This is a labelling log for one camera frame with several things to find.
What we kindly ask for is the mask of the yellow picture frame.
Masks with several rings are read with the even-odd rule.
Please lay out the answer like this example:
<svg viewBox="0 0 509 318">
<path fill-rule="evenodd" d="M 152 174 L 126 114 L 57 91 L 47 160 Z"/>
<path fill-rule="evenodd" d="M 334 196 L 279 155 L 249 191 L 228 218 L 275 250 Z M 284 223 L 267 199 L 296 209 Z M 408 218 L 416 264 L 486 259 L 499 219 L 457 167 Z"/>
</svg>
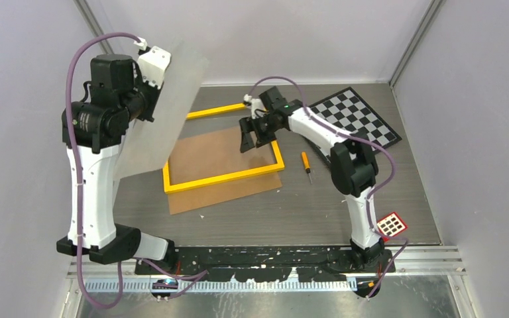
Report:
<svg viewBox="0 0 509 318">
<path fill-rule="evenodd" d="M 162 169 L 167 194 L 199 189 L 282 171 L 278 143 L 239 152 L 240 129 L 234 126 L 180 139 Z"/>
</svg>

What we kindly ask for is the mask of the building and sky photo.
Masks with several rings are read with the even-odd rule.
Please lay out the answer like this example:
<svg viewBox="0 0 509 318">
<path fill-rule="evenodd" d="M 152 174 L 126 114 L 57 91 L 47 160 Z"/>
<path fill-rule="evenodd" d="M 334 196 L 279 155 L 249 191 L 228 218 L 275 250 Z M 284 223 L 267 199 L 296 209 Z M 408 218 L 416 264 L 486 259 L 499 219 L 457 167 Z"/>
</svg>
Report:
<svg viewBox="0 0 509 318">
<path fill-rule="evenodd" d="M 152 114 L 154 121 L 133 125 L 116 163 L 114 180 L 164 167 L 208 69 L 208 59 L 187 42 L 176 40 L 165 50 L 172 58 Z"/>
</svg>

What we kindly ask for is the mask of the orange handled screwdriver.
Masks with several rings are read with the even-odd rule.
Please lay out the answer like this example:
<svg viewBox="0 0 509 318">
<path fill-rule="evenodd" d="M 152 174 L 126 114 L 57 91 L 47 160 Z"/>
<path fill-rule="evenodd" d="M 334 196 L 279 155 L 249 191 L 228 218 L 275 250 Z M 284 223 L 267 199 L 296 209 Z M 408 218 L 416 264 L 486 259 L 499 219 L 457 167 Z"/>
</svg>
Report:
<svg viewBox="0 0 509 318">
<path fill-rule="evenodd" d="M 301 159 L 302 159 L 302 163 L 304 165 L 304 170 L 305 170 L 306 174 L 308 175 L 310 184 L 312 184 L 313 181 L 312 181 L 312 176 L 311 176 L 311 166 L 310 166 L 310 162 L 308 160 L 308 156 L 307 156 L 306 152 L 301 152 Z"/>
</svg>

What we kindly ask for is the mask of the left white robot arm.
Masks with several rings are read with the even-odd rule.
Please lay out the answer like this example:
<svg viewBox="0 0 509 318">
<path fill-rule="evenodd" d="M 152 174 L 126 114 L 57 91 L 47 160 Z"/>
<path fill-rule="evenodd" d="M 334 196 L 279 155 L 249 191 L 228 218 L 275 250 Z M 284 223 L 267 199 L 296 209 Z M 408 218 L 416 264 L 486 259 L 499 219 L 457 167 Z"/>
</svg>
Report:
<svg viewBox="0 0 509 318">
<path fill-rule="evenodd" d="M 161 274 L 177 264 L 174 242 L 113 220 L 114 170 L 121 143 L 134 120 L 152 122 L 171 55 L 159 48 L 138 59 L 102 54 L 90 62 L 84 97 L 73 101 L 72 119 L 62 116 L 62 140 L 72 169 L 73 209 L 68 235 L 56 243 L 61 254 L 89 256 L 112 264 L 149 258 Z"/>
</svg>

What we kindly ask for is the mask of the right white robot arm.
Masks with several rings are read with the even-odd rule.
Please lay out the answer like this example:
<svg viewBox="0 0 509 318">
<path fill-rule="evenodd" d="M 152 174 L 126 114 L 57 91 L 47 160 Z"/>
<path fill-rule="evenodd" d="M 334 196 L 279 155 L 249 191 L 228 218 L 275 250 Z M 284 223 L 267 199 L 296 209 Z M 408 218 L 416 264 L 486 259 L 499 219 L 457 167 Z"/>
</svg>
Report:
<svg viewBox="0 0 509 318">
<path fill-rule="evenodd" d="M 325 121 L 300 100 L 287 101 L 277 87 L 257 98 L 244 95 L 243 105 L 251 115 L 239 121 L 242 153 L 275 141 L 276 131 L 286 129 L 311 141 L 329 157 L 331 180 L 345 196 L 349 210 L 353 266 L 361 272 L 370 271 L 384 251 L 384 239 L 371 215 L 371 192 L 378 174 L 371 142 Z"/>
</svg>

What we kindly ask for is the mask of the black white chessboard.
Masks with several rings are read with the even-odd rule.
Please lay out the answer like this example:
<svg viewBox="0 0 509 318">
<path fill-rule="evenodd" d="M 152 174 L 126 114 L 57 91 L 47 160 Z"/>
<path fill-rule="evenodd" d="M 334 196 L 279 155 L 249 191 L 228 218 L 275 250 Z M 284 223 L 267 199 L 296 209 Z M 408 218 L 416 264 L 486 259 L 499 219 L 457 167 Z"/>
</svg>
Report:
<svg viewBox="0 0 509 318">
<path fill-rule="evenodd" d="M 362 132 L 387 149 L 402 137 L 352 88 L 347 87 L 309 106 L 323 120 L 350 132 Z"/>
</svg>

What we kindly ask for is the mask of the red white grid block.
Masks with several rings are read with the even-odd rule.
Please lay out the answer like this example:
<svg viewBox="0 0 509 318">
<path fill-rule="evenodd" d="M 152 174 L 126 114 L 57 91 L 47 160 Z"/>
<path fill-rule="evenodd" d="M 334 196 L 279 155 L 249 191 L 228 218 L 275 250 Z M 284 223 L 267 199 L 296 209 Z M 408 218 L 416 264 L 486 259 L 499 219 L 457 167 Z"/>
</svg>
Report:
<svg viewBox="0 0 509 318">
<path fill-rule="evenodd" d="M 383 235 L 388 236 L 384 238 L 384 242 L 388 242 L 390 237 L 396 237 L 408 229 L 407 224 L 395 211 L 378 220 L 376 225 Z"/>
</svg>

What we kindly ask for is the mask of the brown frame backing board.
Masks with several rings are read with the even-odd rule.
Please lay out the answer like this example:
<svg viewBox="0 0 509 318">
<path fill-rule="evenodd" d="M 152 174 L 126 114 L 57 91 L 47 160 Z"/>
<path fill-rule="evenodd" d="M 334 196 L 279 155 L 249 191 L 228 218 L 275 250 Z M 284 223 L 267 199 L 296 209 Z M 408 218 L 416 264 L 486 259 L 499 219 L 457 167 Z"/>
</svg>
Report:
<svg viewBox="0 0 509 318">
<path fill-rule="evenodd" d="M 281 187 L 276 141 L 242 153 L 239 127 L 180 139 L 162 169 L 172 215 Z"/>
</svg>

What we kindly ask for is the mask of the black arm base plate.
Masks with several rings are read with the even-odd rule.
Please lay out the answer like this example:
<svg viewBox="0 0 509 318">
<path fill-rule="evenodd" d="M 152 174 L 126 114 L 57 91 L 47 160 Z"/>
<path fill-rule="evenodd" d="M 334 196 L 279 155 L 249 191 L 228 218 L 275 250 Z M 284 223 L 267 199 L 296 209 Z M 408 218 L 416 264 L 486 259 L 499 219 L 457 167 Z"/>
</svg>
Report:
<svg viewBox="0 0 509 318">
<path fill-rule="evenodd" d="M 204 282 L 283 282 L 294 276 L 299 282 L 336 282 L 347 274 L 378 277 L 391 258 L 385 250 L 365 261 L 349 246 L 191 246 L 176 248 L 165 260 L 142 260 L 135 274 L 201 274 Z"/>
</svg>

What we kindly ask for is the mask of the aluminium front rail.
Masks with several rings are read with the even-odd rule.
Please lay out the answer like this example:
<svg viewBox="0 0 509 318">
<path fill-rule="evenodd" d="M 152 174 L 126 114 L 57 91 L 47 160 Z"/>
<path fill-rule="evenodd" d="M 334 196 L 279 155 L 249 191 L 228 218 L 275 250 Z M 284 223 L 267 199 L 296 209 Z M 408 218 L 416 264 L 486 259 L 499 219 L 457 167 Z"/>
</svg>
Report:
<svg viewBox="0 0 509 318">
<path fill-rule="evenodd" d="M 376 279 L 383 270 L 390 276 L 467 273 L 452 246 L 409 246 L 401 254 L 389 246 L 380 258 L 367 264 L 353 259 L 348 246 L 189 246 L 177 248 L 168 262 L 126 260 L 121 268 L 129 278 L 158 275 L 158 268 L 183 276 L 206 272 L 204 279 L 210 282 L 283 282 L 294 277 L 324 282 L 341 276 Z"/>
</svg>

